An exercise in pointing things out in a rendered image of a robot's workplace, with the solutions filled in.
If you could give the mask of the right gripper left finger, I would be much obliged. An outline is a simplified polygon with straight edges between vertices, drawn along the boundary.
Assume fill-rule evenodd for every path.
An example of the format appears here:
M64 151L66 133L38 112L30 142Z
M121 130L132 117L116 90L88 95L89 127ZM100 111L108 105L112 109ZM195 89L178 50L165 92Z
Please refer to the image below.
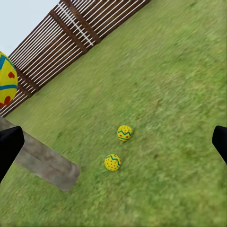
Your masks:
M25 143L20 126L0 131L0 182Z

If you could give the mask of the easter egg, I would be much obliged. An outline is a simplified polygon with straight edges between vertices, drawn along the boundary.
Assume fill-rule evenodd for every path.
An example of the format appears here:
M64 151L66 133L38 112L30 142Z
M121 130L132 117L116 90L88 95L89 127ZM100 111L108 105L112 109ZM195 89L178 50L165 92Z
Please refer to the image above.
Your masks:
M110 171L117 171L121 166L121 159L116 154L110 154L105 158L105 166Z
M117 135L121 141L127 141L132 136L132 129L129 126L118 128Z
M9 57L0 51L0 107L5 107L17 93L18 77Z

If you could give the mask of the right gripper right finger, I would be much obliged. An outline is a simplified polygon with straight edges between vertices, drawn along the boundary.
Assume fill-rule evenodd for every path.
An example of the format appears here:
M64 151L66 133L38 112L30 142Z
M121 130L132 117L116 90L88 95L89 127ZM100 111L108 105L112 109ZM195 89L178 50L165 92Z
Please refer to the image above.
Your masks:
M212 143L227 164L227 128L216 126Z

